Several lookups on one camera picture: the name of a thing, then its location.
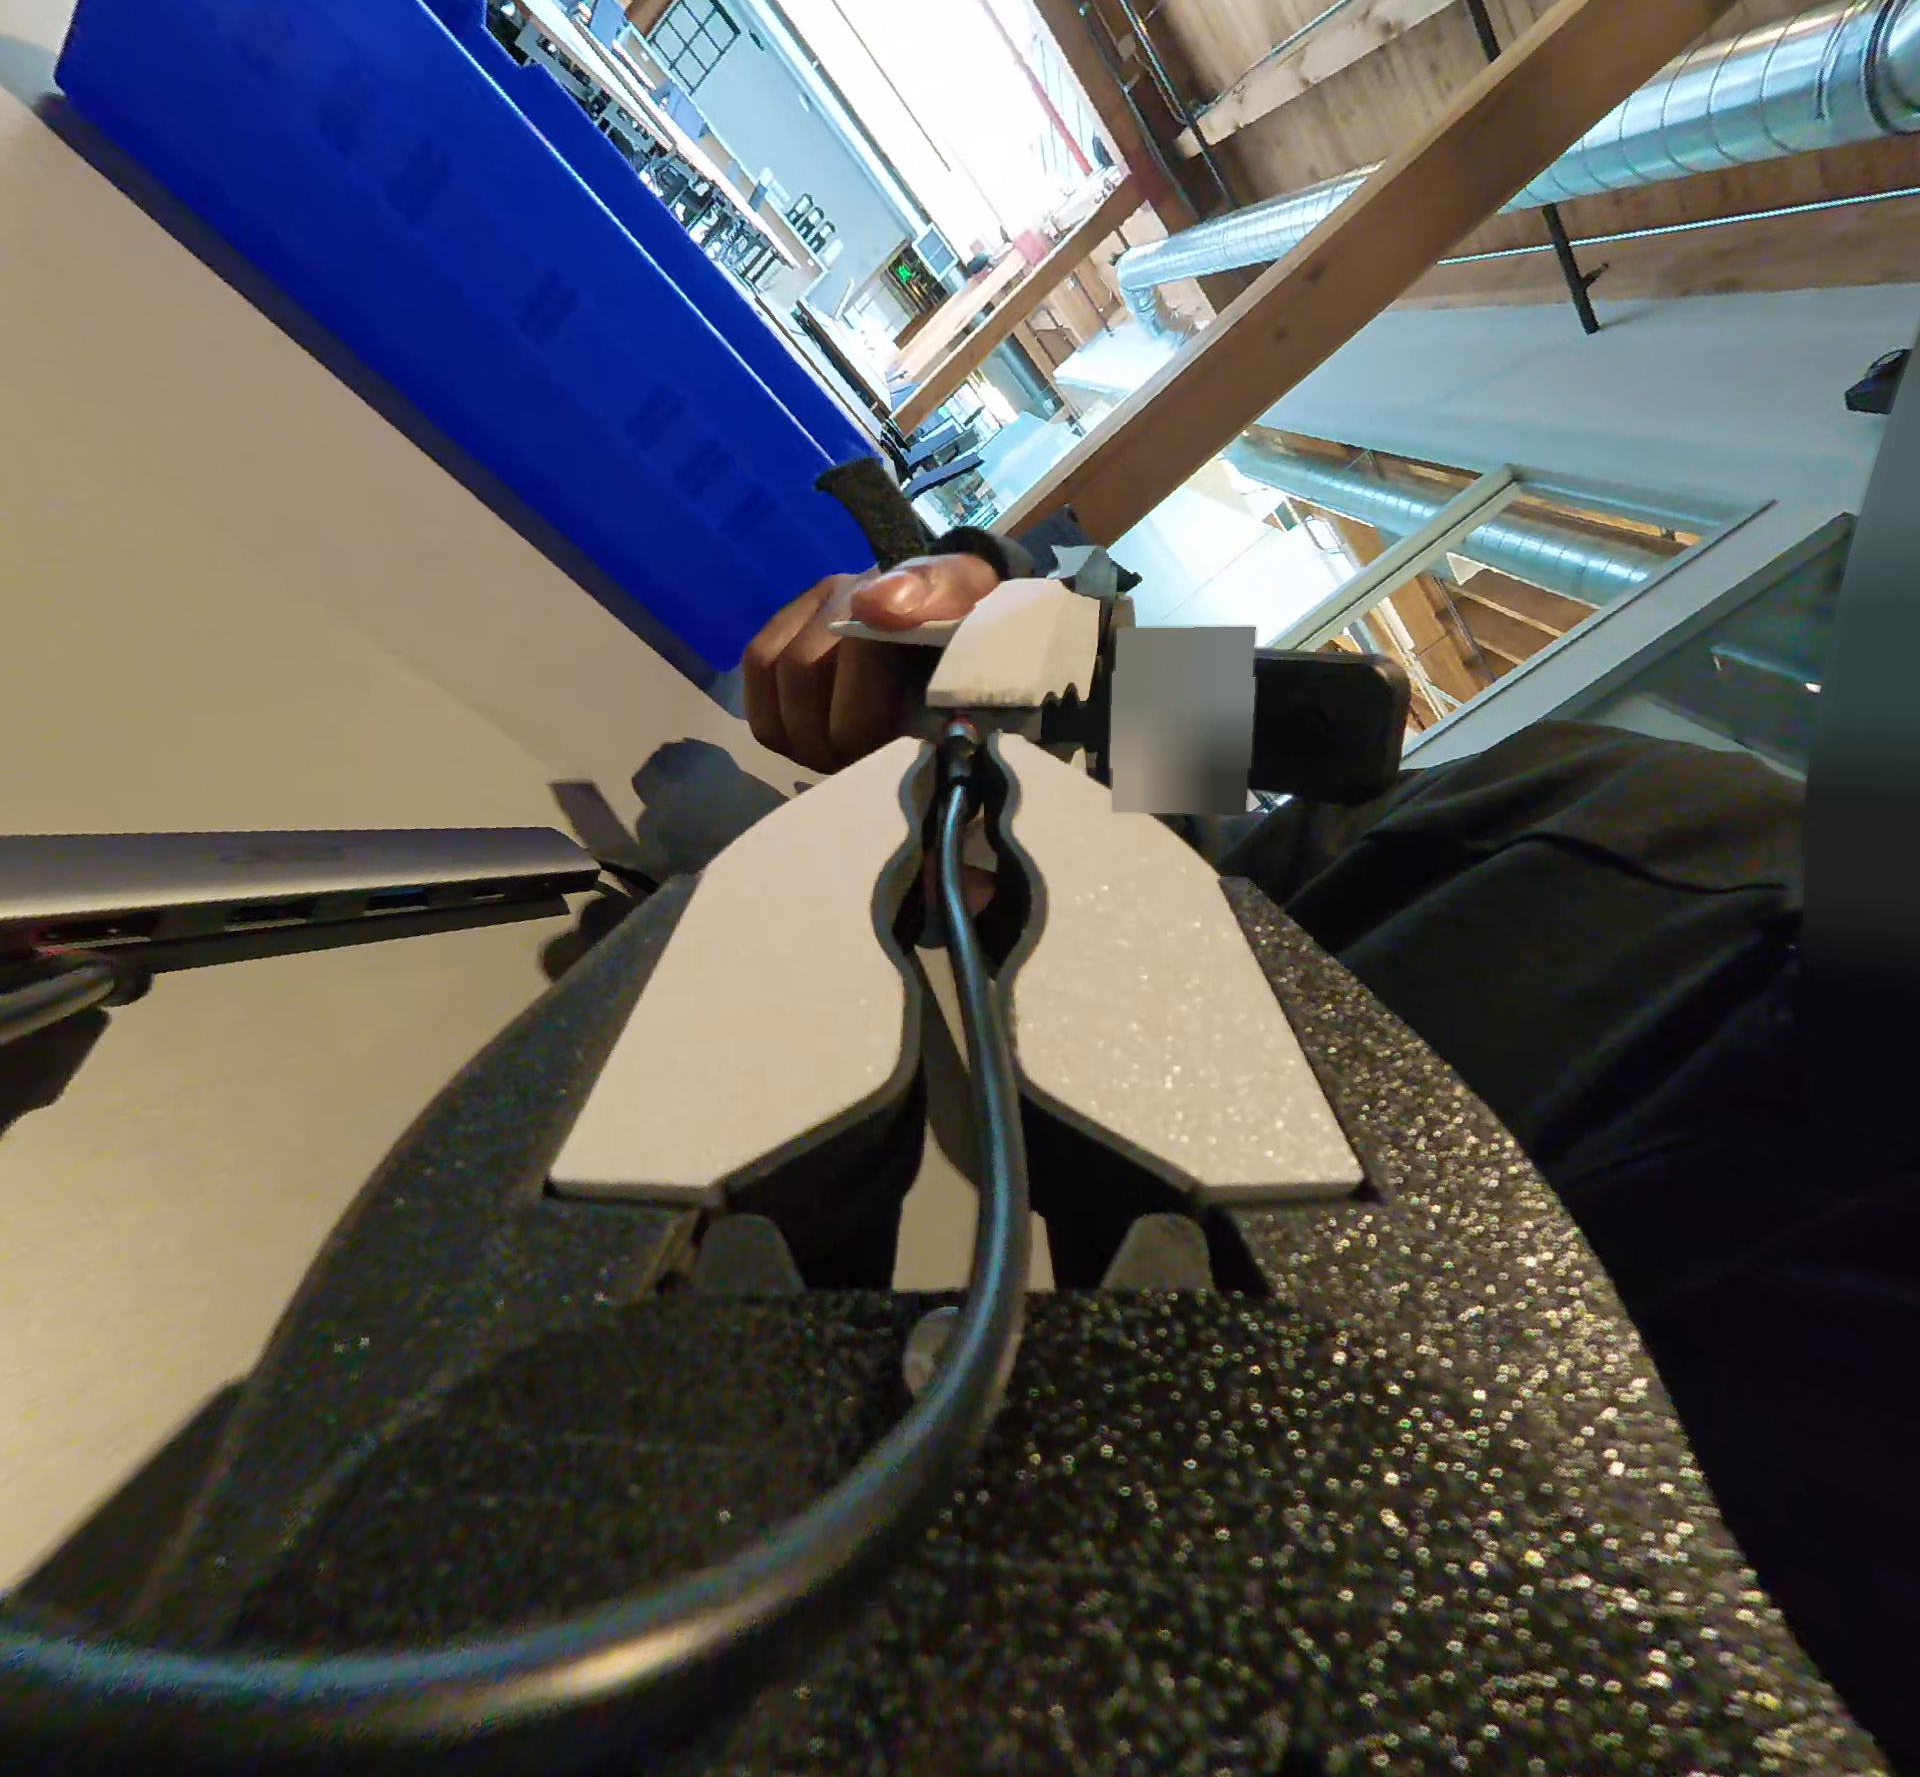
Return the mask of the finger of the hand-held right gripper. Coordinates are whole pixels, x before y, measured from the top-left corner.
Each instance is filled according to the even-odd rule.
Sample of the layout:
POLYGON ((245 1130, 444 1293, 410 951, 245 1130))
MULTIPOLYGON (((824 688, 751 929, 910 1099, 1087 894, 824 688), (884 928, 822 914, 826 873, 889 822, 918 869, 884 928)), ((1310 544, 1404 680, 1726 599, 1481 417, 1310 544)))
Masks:
POLYGON ((1095 746, 1110 605, 1062 581, 1008 581, 962 616, 922 698, 922 737, 956 718, 1037 746, 1095 746))

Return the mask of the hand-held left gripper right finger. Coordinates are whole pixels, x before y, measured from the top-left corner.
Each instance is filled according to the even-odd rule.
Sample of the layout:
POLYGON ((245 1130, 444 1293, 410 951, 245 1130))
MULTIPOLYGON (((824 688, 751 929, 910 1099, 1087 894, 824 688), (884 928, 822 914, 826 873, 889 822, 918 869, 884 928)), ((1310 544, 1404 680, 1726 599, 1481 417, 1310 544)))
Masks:
POLYGON ((1028 891, 1004 980, 1056 1283, 1100 1283, 1139 1217, 1364 1196, 1366 1165, 1211 866, 1030 740, 988 754, 996 853, 1028 891))

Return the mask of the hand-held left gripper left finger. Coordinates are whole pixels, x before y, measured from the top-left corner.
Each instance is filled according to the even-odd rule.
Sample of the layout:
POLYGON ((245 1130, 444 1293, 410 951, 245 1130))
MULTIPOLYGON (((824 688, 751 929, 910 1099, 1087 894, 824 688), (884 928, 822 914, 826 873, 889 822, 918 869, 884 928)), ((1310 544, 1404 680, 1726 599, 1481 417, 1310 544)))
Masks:
POLYGON ((923 1152, 899 931, 927 746, 781 796, 703 740, 637 771, 637 866, 693 878, 549 1171, 575 1205, 770 1221, 811 1285, 889 1285, 923 1152))

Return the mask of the black usb cable red plug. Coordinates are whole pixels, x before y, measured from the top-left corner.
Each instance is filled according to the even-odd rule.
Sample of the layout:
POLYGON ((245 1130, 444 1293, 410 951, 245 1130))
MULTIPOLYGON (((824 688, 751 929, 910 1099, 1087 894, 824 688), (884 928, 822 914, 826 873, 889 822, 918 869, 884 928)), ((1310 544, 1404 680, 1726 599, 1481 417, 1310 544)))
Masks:
POLYGON ((918 1543, 1004 1402, 1030 1261, 1019 1092, 965 892, 965 833, 996 765, 977 720, 940 734, 935 869, 969 1049, 981 1187, 972 1269, 945 1355, 849 1477, 753 1551, 577 1621, 377 1657, 200 1658, 5 1624, 5 1717, 70 1754, 184 1765, 328 1754, 349 1767, 586 1765, 601 1740, 669 1742, 713 1698, 741 1698, 814 1621, 918 1543))

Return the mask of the grey usb hub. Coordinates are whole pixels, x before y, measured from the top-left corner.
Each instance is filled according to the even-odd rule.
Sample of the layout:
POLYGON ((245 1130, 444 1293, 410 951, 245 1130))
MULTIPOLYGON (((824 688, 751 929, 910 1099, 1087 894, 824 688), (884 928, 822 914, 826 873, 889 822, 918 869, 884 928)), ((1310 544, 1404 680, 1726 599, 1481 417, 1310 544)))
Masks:
POLYGON ((163 975, 563 918, 601 866, 558 830, 245 830, 2 839, 2 956, 163 975))

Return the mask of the blue plastic bin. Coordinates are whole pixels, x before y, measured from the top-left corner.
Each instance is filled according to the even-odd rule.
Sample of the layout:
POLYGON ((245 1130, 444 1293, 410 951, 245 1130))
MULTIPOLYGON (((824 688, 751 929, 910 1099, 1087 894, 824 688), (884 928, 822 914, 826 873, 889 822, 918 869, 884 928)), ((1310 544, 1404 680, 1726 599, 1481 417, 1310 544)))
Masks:
POLYGON ((57 84, 684 664, 877 562, 863 434, 485 0, 80 0, 57 84))

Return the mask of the person's right forearm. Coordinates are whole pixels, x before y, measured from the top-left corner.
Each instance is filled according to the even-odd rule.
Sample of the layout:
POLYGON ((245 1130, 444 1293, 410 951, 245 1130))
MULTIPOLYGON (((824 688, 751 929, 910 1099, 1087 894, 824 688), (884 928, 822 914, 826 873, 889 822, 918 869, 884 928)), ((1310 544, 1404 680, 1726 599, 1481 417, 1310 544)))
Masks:
POLYGON ((1521 1143, 1769 1596, 1916 1774, 1916 1130, 1813 1095, 1801 830, 1743 754, 1537 723, 1191 835, 1521 1143))

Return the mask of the person's right hand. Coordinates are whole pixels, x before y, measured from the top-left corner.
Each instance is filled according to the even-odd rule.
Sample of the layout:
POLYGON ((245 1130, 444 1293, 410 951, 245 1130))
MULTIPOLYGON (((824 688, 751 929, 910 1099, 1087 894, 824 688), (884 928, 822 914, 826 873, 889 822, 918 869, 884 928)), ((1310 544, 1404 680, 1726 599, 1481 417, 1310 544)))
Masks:
POLYGON ((954 620, 999 581, 993 562, 949 554, 814 584, 771 614, 744 651, 744 713, 753 737, 822 776, 899 740, 916 723, 940 655, 843 637, 836 624, 895 632, 954 620))

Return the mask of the wooden support post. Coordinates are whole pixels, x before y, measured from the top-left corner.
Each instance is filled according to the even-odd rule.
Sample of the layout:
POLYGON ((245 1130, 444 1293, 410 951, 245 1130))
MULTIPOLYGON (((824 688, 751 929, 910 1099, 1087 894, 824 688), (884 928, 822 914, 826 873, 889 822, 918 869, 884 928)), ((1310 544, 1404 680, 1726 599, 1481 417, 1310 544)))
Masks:
POLYGON ((1058 237, 1023 233, 899 349, 890 383, 905 395, 895 402, 890 423, 900 439, 922 431, 1060 294, 1090 297, 1087 307, 1062 316, 1070 334, 1091 335, 1105 326, 1102 314, 1117 294, 1102 280, 1100 267, 1122 245, 1147 197, 1139 177, 1126 173, 1110 175, 1102 192, 1085 190, 1074 203, 1085 203, 1085 212, 1058 237))
POLYGON ((1112 543, 1739 0, 1559 0, 999 521, 1112 543))

